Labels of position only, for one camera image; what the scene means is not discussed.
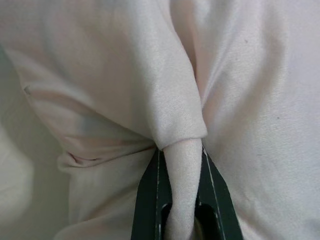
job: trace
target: cloth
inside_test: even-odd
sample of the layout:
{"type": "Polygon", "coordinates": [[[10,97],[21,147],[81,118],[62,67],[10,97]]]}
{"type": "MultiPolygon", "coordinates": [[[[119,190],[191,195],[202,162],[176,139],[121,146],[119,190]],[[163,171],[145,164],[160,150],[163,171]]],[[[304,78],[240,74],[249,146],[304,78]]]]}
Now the cloth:
{"type": "Polygon", "coordinates": [[[319,11],[311,0],[0,1],[0,42],[65,149],[71,225],[55,239],[129,239],[155,144],[200,138],[246,240],[319,239],[319,11]]]}

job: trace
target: fabric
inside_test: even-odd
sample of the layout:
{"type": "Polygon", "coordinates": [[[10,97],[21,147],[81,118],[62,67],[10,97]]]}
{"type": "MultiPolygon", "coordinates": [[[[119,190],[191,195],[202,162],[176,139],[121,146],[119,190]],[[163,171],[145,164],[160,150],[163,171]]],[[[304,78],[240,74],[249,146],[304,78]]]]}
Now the fabric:
{"type": "Polygon", "coordinates": [[[200,138],[246,240],[319,239],[319,11],[311,0],[0,1],[0,42],[65,149],[71,225],[55,240],[129,239],[155,145],[194,193],[197,158],[183,174],[177,146],[200,138]]]}
{"type": "Polygon", "coordinates": [[[52,240],[68,224],[62,150],[28,106],[0,47],[0,240],[52,240]]]}

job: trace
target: pale pink fabric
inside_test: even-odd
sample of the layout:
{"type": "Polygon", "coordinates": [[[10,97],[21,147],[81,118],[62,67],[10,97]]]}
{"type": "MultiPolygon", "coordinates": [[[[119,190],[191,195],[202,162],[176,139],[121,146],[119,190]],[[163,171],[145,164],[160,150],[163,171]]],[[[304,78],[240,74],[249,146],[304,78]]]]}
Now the pale pink fabric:
{"type": "MultiPolygon", "coordinates": [[[[318,240],[319,12],[311,0],[1,1],[26,97],[83,159],[58,160],[71,225],[55,239],[129,239],[155,146],[204,138],[246,240],[318,240]]],[[[171,184],[193,178],[195,193],[196,159],[171,184]]]]}

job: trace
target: white fabric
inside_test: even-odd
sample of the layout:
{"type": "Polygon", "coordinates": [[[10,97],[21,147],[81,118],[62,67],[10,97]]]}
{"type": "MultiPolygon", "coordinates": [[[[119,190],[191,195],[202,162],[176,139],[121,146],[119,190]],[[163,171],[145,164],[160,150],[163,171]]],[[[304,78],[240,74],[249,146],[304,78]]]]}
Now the white fabric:
{"type": "Polygon", "coordinates": [[[188,139],[163,149],[172,191],[165,239],[195,239],[195,204],[201,172],[202,141],[188,139]]]}
{"type": "Polygon", "coordinates": [[[26,102],[0,47],[0,240],[49,240],[68,224],[62,150],[26,102]]]}
{"type": "Polygon", "coordinates": [[[311,0],[1,1],[0,42],[66,150],[71,226],[55,239],[129,239],[154,142],[202,138],[203,119],[245,239],[319,239],[319,11],[311,0]]]}

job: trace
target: gathered fabric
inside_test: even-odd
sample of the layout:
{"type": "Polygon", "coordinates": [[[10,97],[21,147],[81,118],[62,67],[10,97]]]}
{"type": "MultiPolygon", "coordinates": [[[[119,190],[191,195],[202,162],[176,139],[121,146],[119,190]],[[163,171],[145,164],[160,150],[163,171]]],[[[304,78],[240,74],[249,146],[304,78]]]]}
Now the gathered fabric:
{"type": "Polygon", "coordinates": [[[194,239],[202,146],[246,240],[319,239],[319,11],[288,0],[0,1],[0,44],[70,175],[70,225],[54,240],[130,239],[156,148],[172,188],[165,237],[194,239]]]}

